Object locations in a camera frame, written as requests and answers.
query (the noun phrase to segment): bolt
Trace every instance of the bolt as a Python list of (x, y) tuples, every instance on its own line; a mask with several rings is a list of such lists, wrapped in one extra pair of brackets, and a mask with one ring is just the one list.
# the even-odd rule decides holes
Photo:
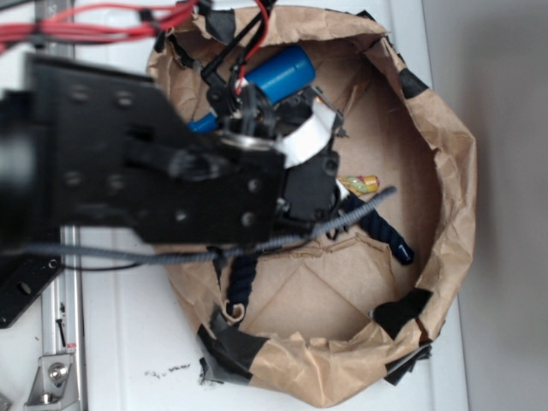
[(51, 404), (52, 402), (55, 402), (55, 401), (56, 401), (55, 397), (50, 392), (45, 392), (39, 398), (40, 404)]
[(82, 174), (78, 171), (68, 171), (64, 175), (64, 180), (67, 188), (77, 188), (82, 183)]
[(76, 102), (76, 103), (87, 103), (89, 101), (89, 90), (86, 86), (83, 86), (81, 84), (76, 84), (72, 86), (70, 90), (70, 97)]
[(339, 167), (339, 163), (336, 160), (332, 158), (326, 160), (324, 163), (325, 174), (327, 174), (328, 176), (335, 175), (338, 167)]
[(121, 109), (128, 109), (134, 103), (133, 96), (129, 92), (117, 92), (115, 98), (118, 107)]
[(62, 363), (56, 362), (50, 366), (51, 381), (60, 384), (69, 377), (69, 369)]
[(186, 219), (187, 219), (187, 213), (186, 212), (184, 212), (183, 210), (175, 211), (175, 220), (178, 223), (181, 223), (181, 222), (185, 221)]
[(323, 220), (325, 218), (325, 211), (324, 210), (316, 210), (316, 212), (314, 213), (314, 218), (316, 219), (316, 221), (319, 221), (319, 220)]
[(107, 179), (107, 184), (112, 191), (120, 191), (126, 187), (126, 182), (124, 181), (123, 176), (118, 174), (113, 174)]
[(262, 186), (263, 185), (260, 180), (253, 178), (252, 180), (249, 180), (249, 183), (247, 184), (247, 189), (250, 193), (258, 193)]
[(251, 227), (255, 224), (256, 217), (252, 212), (246, 212), (241, 216), (241, 225), (244, 227)]

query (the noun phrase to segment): small battery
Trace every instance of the small battery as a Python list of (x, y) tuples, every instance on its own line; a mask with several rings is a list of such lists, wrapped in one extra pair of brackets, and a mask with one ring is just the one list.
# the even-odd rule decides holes
[(377, 176), (339, 176), (338, 180), (351, 193), (361, 196), (363, 194), (376, 193), (380, 188), (380, 180)]

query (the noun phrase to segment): black metal bracket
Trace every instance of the black metal bracket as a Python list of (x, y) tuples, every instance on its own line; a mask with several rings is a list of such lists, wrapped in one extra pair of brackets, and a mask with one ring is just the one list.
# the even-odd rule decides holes
[[(59, 241), (59, 229), (40, 236)], [(9, 328), (61, 271), (61, 257), (0, 256), (0, 330)]]

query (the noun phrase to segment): navy blue rope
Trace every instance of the navy blue rope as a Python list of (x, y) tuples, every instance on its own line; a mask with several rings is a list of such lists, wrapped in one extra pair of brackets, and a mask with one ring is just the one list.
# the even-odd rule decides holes
[(232, 262), (230, 286), (227, 290), (229, 305), (226, 307), (226, 311), (230, 316), (234, 312), (235, 304), (243, 304), (245, 308), (249, 304), (249, 295), (251, 294), (253, 280), (257, 275), (258, 259), (258, 254), (242, 255), (241, 257), (236, 257)]
[[(364, 204), (364, 201), (360, 200), (354, 194), (350, 194), (342, 203), (342, 209), (345, 212), (351, 212)], [(371, 236), (371, 238), (373, 238), (373, 240), (388, 244), (392, 254), (394, 254), (394, 257), (396, 257), (400, 263), (403, 265), (413, 263), (413, 249), (405, 242), (403, 237), (394, 229), (394, 227), (388, 224), (384, 218), (379, 216), (376, 210), (371, 211), (363, 217), (358, 224)]]

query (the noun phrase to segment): blue capacitor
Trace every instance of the blue capacitor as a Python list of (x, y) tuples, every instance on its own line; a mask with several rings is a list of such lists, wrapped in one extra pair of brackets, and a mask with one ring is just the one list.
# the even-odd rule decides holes
[[(305, 51), (292, 45), (258, 66), (246, 75), (246, 80), (260, 88), (273, 103), (298, 92), (316, 77), (316, 71)], [(213, 113), (188, 127), (196, 133), (208, 133), (217, 128), (217, 118)]]

